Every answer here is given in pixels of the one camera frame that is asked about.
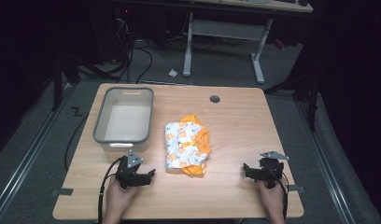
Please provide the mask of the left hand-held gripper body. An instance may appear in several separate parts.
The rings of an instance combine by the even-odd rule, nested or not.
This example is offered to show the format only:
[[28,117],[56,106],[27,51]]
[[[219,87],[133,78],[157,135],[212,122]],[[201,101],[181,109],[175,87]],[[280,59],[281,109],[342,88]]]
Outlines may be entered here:
[[120,182],[120,186],[123,189],[135,187],[135,179],[138,176],[142,176],[137,174],[137,170],[139,169],[142,161],[143,159],[136,155],[132,150],[129,150],[128,154],[124,155],[120,159],[120,164],[115,177]]

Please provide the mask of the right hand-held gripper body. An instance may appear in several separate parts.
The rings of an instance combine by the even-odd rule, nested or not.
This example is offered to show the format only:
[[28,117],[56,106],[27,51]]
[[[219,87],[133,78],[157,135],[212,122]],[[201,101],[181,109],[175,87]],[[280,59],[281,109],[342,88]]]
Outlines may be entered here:
[[268,189],[272,189],[275,184],[282,178],[284,170],[284,161],[288,161],[289,157],[276,151],[264,152],[259,160],[260,169],[257,179],[265,181]]

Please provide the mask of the person's left hand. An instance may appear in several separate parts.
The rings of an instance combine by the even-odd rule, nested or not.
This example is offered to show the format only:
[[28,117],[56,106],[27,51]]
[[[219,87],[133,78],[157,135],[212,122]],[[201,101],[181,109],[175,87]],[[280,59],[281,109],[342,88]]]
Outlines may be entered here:
[[121,217],[138,190],[139,187],[123,189],[120,182],[115,177],[111,177],[106,192],[106,217]]

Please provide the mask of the person's right hand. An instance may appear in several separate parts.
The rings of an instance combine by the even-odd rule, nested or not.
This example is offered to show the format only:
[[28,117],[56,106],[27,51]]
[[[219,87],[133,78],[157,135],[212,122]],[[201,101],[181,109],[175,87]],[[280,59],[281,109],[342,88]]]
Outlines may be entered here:
[[257,183],[261,195],[261,203],[269,217],[284,216],[285,191],[283,187],[286,184],[287,181],[285,178],[281,178],[280,182],[271,189],[268,189],[262,181]]

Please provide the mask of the folded orange and white garment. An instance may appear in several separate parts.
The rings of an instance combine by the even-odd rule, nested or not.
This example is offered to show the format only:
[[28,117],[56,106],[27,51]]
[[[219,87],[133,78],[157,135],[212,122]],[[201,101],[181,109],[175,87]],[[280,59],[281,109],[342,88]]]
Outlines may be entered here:
[[212,152],[209,131],[194,114],[164,127],[165,169],[189,176],[204,176],[206,160]]

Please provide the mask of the white bin with grey rim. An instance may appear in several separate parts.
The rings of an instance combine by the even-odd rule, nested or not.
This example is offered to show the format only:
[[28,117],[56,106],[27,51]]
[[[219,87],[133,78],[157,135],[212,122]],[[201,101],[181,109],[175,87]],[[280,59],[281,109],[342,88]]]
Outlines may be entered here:
[[149,143],[153,103],[151,88],[109,88],[99,109],[93,139],[105,151],[145,151]]

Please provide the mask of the black metal stand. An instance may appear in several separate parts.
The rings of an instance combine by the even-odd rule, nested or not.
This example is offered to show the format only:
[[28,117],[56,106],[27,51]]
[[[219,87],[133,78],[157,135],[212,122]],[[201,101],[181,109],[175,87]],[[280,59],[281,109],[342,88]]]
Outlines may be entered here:
[[57,111],[59,105],[63,99],[63,79],[64,75],[67,81],[71,84],[78,84],[80,81],[80,76],[78,74],[78,66],[76,64],[75,58],[70,54],[59,54],[54,61],[54,94],[53,94],[53,111]]
[[287,80],[264,90],[265,94],[272,94],[280,90],[293,90],[292,99],[294,101],[308,102],[306,122],[314,132],[316,130],[315,120],[318,109],[318,84],[319,75],[312,73],[300,74],[297,77],[289,77]]

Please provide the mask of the white-legged wooden desk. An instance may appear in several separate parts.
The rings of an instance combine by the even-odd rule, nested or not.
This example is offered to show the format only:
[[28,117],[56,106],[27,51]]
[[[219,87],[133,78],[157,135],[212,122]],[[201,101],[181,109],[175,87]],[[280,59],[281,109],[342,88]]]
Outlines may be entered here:
[[187,47],[183,76],[191,75],[192,39],[195,35],[257,41],[250,54],[254,74],[264,83],[260,57],[275,17],[308,18],[313,7],[307,0],[111,0],[131,7],[154,7],[188,12]]

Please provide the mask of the metal floor rail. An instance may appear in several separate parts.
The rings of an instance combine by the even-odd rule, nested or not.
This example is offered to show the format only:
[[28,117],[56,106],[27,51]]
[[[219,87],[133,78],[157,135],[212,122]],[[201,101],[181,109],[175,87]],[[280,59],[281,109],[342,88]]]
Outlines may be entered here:
[[77,86],[64,86],[63,99],[57,108],[51,104],[50,99],[54,96],[54,89],[47,88],[36,105],[26,113],[21,125],[4,147],[0,154],[0,218],[5,215],[16,197],[49,138],[64,104]]
[[313,149],[316,154],[317,163],[320,167],[320,172],[325,180],[327,189],[331,195],[332,201],[335,205],[336,211],[342,221],[342,224],[356,224],[355,219],[346,202],[345,195],[340,187],[336,176],[331,168],[329,160],[325,155],[321,142],[318,138],[317,132],[313,131],[307,119],[306,107],[302,102],[294,103],[312,141]]

